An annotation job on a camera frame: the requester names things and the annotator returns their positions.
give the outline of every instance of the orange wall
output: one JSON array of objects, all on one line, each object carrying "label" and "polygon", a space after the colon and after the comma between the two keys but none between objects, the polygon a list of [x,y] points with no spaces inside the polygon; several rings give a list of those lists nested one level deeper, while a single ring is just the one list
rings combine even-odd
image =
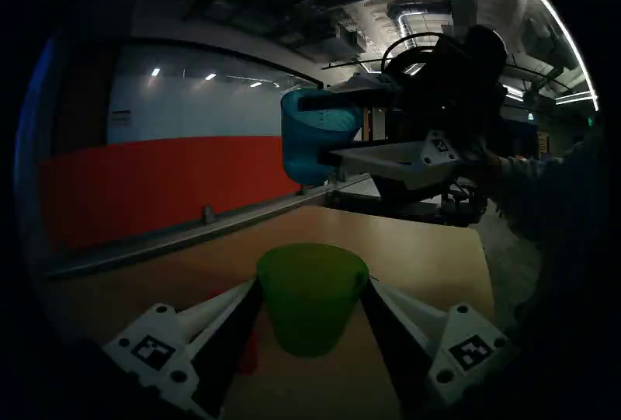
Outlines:
[{"label": "orange wall", "polygon": [[188,137],[87,148],[39,167],[50,241],[98,245],[296,192],[280,137]]}]

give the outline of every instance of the green cup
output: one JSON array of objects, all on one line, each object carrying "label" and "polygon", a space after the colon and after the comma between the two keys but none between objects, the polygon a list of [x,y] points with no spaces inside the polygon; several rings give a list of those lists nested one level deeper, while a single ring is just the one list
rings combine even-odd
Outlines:
[{"label": "green cup", "polygon": [[274,335],[299,357],[330,352],[369,279],[360,257],[322,244],[274,248],[258,261]]}]

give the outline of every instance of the floor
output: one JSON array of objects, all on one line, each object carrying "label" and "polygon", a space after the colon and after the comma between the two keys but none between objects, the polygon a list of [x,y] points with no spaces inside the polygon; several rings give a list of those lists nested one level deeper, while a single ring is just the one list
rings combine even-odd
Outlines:
[{"label": "floor", "polygon": [[[372,179],[342,189],[359,195],[379,196]],[[427,201],[438,203],[438,199]],[[496,206],[489,201],[487,211],[478,224],[470,227],[480,235],[490,271],[496,325],[507,328],[515,323],[513,312],[517,305],[528,300],[535,289],[539,274],[540,256],[533,243],[518,238],[498,216]]]}]

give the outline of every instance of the wooden table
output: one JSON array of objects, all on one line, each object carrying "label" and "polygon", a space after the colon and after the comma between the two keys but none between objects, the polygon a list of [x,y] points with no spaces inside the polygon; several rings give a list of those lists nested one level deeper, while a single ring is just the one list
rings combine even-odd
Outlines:
[{"label": "wooden table", "polygon": [[[360,256],[382,283],[440,309],[467,302],[493,320],[487,264],[476,231],[358,213],[301,207],[201,245],[126,268],[55,282],[61,302],[84,334],[108,342],[151,305],[183,309],[214,290],[255,275],[263,253],[315,242]],[[396,395],[359,305],[338,346],[317,359],[285,353],[265,311],[255,333],[259,368],[237,377],[225,404],[233,418],[399,418]]]}]

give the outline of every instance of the exposed ceiling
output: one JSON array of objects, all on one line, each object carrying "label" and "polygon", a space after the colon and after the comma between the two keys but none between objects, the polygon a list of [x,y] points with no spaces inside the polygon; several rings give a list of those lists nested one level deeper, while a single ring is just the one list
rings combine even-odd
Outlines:
[{"label": "exposed ceiling", "polygon": [[[378,59],[406,33],[462,36],[480,23],[496,30],[510,53],[502,83],[550,98],[586,89],[571,49],[539,0],[142,0],[139,13],[166,8],[180,21],[231,26],[321,64]],[[337,40],[335,25],[341,28]],[[414,45],[406,42],[394,53]],[[374,70],[377,63],[365,67]],[[552,99],[544,106],[555,110]]]}]

